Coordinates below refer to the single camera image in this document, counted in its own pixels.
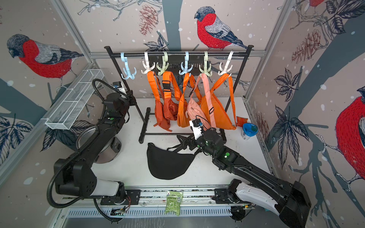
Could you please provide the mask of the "rust orange backpack bag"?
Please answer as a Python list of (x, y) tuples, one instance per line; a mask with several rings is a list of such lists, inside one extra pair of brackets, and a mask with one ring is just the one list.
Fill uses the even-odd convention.
[(160, 81), (154, 71), (149, 71), (147, 73), (147, 78), (148, 78), (148, 82), (150, 84), (150, 87), (152, 89), (152, 92), (155, 97), (155, 102), (156, 102), (156, 106), (155, 106), (156, 124), (154, 125), (154, 127), (159, 126), (168, 132), (172, 132), (172, 130), (170, 130), (170, 126), (171, 126), (170, 120), (165, 118), (164, 112), (163, 112), (164, 96), (163, 96), (163, 91), (162, 91), (162, 88), (160, 85)]

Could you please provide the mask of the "pink waist bag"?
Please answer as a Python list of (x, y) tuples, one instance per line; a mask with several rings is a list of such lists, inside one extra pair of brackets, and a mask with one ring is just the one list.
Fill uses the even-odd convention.
[[(193, 93), (198, 88), (198, 84), (200, 79), (203, 82), (204, 92), (205, 92), (205, 101), (208, 105), (208, 113), (210, 120), (207, 119), (201, 107), (197, 104), (197, 102), (193, 99)], [(205, 73), (201, 73), (196, 81), (195, 87), (192, 89), (190, 93), (190, 100), (187, 106), (187, 114), (191, 120), (196, 119), (197, 116), (200, 116), (200, 120), (202, 121), (203, 126), (208, 128), (208, 126), (212, 128), (216, 128), (216, 121), (214, 117), (214, 107), (211, 101), (211, 92), (209, 86), (209, 80)]]

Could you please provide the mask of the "orange crossbody bag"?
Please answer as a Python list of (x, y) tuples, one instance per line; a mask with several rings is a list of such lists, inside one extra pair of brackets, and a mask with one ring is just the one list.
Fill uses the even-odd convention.
[[(198, 103), (195, 100), (193, 100), (192, 98), (190, 99), (189, 103), (187, 103), (187, 101), (184, 97), (184, 92), (186, 90), (189, 80), (193, 83), (193, 86), (195, 86), (193, 88), (192, 92), (194, 92), (195, 90), (198, 90), (197, 92), (195, 92), (199, 99)], [(189, 126), (189, 121), (190, 121), (189, 114), (192, 114), (193, 117), (195, 117), (196, 115), (203, 114), (202, 109), (200, 107), (201, 101), (202, 101), (202, 96), (200, 94), (199, 88), (197, 87), (197, 85), (195, 85), (194, 76), (191, 76), (190, 73), (186, 73), (184, 80), (183, 80), (183, 92), (182, 92), (182, 95), (181, 95), (181, 98), (179, 101), (179, 107), (178, 107), (177, 123), (180, 127)]]

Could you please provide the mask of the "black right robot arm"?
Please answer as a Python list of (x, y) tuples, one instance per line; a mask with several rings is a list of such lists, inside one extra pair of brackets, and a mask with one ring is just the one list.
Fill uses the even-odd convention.
[(239, 176), (250, 184), (234, 179), (227, 189), (232, 203), (238, 201), (252, 202), (270, 210), (279, 216), (281, 221), (290, 228), (306, 226), (311, 201), (305, 186), (295, 181), (277, 178), (250, 163), (238, 152), (225, 146), (222, 138), (216, 133), (204, 132), (198, 139), (178, 135), (179, 146), (175, 151), (189, 148), (200, 149), (212, 157), (212, 162), (219, 169)]

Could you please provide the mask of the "orange sling bag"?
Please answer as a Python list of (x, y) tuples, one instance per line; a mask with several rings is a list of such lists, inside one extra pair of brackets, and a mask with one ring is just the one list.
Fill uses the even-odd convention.
[[(214, 94), (214, 91), (219, 86), (221, 86), (225, 82), (225, 80), (228, 80), (228, 82), (229, 82), (230, 98), (231, 98), (231, 102), (232, 102), (232, 113), (234, 116), (235, 124), (233, 124), (231, 122), (231, 120), (230, 120), (229, 116), (227, 115), (227, 112), (223, 108), (221, 102)], [(210, 89), (210, 92), (208, 93), (208, 95), (211, 96), (211, 103), (214, 108), (213, 114), (214, 114), (214, 119), (215, 119), (215, 126), (213, 126), (213, 127), (221, 128), (221, 129), (225, 129), (225, 130), (235, 130), (236, 129), (235, 125), (237, 122), (236, 122), (236, 109), (235, 109), (235, 102), (234, 102), (233, 79), (232, 79), (231, 75), (229, 75), (227, 73), (222, 75), (218, 79), (218, 81), (213, 85), (213, 87)], [(208, 107), (208, 103), (206, 101), (206, 96), (204, 96), (202, 99), (201, 109), (202, 109), (203, 113), (205, 114), (205, 116), (207, 117), (208, 122), (210, 124), (212, 124), (211, 117), (210, 117), (211, 116), (210, 108)]]

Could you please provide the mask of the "black waist bag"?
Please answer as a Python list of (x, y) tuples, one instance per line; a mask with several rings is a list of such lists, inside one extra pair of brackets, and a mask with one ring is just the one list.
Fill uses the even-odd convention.
[(179, 154), (160, 149), (150, 142), (147, 147), (149, 171), (155, 178), (173, 180), (186, 173), (200, 152), (201, 150), (197, 150), (194, 154)]

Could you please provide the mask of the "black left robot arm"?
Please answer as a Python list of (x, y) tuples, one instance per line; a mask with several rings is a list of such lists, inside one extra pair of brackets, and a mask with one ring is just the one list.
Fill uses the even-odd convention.
[(122, 182), (97, 178), (92, 165), (100, 157), (105, 145), (129, 121), (129, 108), (136, 105), (136, 99), (121, 82), (109, 85), (105, 81), (94, 79), (92, 86), (96, 92), (97, 82), (112, 89), (113, 93), (101, 98), (104, 105), (102, 117), (92, 136), (70, 157), (55, 162), (54, 175), (46, 192), (47, 201), (53, 208), (65, 208), (82, 199), (111, 197), (123, 202), (127, 198)]

